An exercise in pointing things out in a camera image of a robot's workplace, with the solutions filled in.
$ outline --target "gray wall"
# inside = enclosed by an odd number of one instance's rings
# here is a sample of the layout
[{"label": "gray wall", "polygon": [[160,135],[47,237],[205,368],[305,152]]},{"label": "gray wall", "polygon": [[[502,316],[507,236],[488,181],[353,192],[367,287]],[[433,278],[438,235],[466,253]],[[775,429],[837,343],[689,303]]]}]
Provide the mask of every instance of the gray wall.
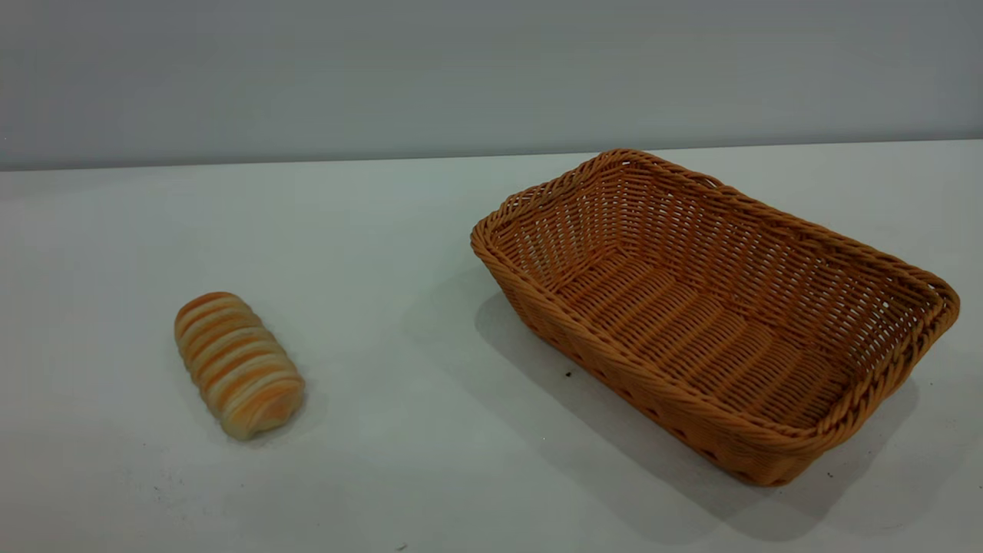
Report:
[{"label": "gray wall", "polygon": [[0,0],[0,167],[983,136],[980,0]]}]

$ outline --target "white table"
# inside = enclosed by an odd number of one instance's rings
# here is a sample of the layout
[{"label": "white table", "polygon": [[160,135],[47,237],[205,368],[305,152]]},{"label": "white table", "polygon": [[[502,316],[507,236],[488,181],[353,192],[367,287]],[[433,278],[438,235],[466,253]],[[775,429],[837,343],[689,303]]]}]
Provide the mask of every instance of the white table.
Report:
[{"label": "white table", "polygon": [[[961,294],[792,484],[691,453],[534,338],[472,254],[479,218],[587,154],[0,173],[0,551],[980,551],[983,142],[660,154]],[[216,289],[309,384],[247,445],[172,338]]]}]

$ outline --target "woven basket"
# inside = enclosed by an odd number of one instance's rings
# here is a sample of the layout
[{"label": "woven basket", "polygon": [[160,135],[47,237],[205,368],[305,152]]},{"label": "woven basket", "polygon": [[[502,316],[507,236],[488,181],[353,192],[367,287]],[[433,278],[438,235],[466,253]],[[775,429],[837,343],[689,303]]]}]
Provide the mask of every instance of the woven basket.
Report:
[{"label": "woven basket", "polygon": [[937,276],[631,150],[511,196],[471,244],[533,332],[760,485],[853,435],[958,315]]}]

